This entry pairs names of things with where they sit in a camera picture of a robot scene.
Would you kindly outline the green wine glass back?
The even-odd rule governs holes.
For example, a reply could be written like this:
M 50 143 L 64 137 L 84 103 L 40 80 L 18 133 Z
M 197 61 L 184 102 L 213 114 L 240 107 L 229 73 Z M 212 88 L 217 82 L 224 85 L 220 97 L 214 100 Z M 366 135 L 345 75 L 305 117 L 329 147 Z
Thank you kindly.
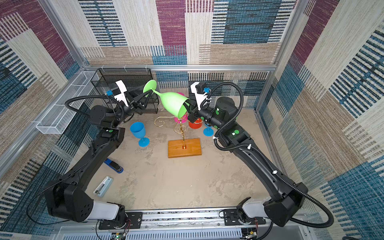
M 163 107 L 174 117 L 181 118 L 187 113 L 187 108 L 184 106 L 184 103 L 188 100 L 187 97 L 173 92 L 159 93 L 156 91 L 156 88 L 157 82 L 155 80 L 150 80 L 145 84 L 143 93 L 152 90 L 158 97 L 160 97 Z

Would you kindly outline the pink wine glass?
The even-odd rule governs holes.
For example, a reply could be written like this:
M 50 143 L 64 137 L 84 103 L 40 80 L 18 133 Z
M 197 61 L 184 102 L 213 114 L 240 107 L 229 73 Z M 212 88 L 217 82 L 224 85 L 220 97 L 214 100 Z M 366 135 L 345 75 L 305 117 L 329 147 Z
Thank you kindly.
M 182 123 L 182 124 L 185 123 L 187 120 L 188 120 L 188 113 L 187 112 L 181 118 L 177 118 L 177 117 L 174 118 L 174 121 L 176 123 Z

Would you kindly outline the red wine glass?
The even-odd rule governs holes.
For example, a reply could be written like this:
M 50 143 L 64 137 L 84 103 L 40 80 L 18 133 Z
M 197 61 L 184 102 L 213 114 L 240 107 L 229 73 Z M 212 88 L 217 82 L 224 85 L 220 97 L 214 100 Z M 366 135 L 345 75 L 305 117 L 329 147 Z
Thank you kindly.
M 189 122 L 189 127 L 191 129 L 199 129 L 203 125 L 203 120 L 202 119 L 197 119 L 195 122 Z

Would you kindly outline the blue wine glass front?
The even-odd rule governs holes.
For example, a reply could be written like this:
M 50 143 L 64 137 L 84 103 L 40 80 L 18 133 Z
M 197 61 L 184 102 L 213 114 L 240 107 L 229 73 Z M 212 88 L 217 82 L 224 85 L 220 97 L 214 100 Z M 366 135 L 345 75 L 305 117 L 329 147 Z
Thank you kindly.
M 150 140 L 146 138 L 146 128 L 141 122 L 135 122 L 130 127 L 131 133 L 139 139 L 139 146 L 142 148 L 147 147 L 150 144 Z

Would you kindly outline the blue wine glass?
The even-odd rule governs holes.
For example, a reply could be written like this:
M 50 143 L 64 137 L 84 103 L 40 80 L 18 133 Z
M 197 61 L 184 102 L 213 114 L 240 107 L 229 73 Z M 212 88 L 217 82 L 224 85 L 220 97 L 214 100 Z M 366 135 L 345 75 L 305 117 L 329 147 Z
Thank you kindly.
M 214 130 L 211 128 L 211 127 L 206 127 L 204 130 L 203 130 L 203 134 L 207 137 L 211 137 L 214 135 Z
M 131 133 L 139 139 L 139 146 L 142 148 L 147 147 L 150 144 L 150 140 L 146 138 L 146 128 L 141 122 L 135 122 L 130 127 Z

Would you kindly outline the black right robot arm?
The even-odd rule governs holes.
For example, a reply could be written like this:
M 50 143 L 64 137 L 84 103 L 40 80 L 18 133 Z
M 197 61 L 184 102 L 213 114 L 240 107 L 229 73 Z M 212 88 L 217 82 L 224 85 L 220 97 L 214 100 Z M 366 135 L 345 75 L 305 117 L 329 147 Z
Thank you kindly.
M 240 96 L 238 106 L 228 97 L 220 97 L 214 108 L 210 107 L 213 93 L 220 87 L 230 86 L 235 88 Z M 209 89 L 205 82 L 195 82 L 191 85 L 194 99 L 188 99 L 183 104 L 189 114 L 189 121 L 200 119 L 216 128 L 213 136 L 215 147 L 224 152 L 230 152 L 241 159 L 261 181 L 270 195 L 264 202 L 264 211 L 267 217 L 277 226 L 283 227 L 287 222 L 324 229 L 333 225 L 334 216 L 331 211 L 318 200 L 308 194 L 304 183 L 295 183 L 280 171 L 257 147 L 250 134 L 237 123 L 244 105 L 244 93 L 241 88 L 232 83 L 224 82 L 213 89 Z M 309 223 L 296 219 L 294 215 L 308 200 L 318 206 L 328 219 L 324 223 Z

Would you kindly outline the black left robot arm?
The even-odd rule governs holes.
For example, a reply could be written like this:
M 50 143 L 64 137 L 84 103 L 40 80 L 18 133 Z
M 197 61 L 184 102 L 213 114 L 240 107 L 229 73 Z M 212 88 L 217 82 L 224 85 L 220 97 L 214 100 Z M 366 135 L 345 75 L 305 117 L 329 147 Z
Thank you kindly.
M 84 115 L 92 124 L 101 129 L 81 159 L 58 180 L 48 182 L 44 190 L 34 197 L 37 200 L 41 195 L 45 196 L 49 215 L 60 218 L 61 223 L 102 220 L 118 227 L 126 224 L 128 217 L 125 213 L 125 206 L 97 202 L 85 191 L 99 167 L 123 142 L 125 128 L 120 128 L 119 124 L 125 119 L 131 119 L 135 113 L 141 115 L 147 108 L 152 94 L 152 90 L 141 94 L 138 94 L 136 90 L 124 93 L 123 96 L 128 101 L 127 105 L 123 101 L 107 95 L 78 96 L 65 102 L 66 108 Z M 116 107 L 111 109 L 97 105 L 91 109 L 89 114 L 72 107 L 73 102 L 85 99 L 109 100 L 116 104 Z

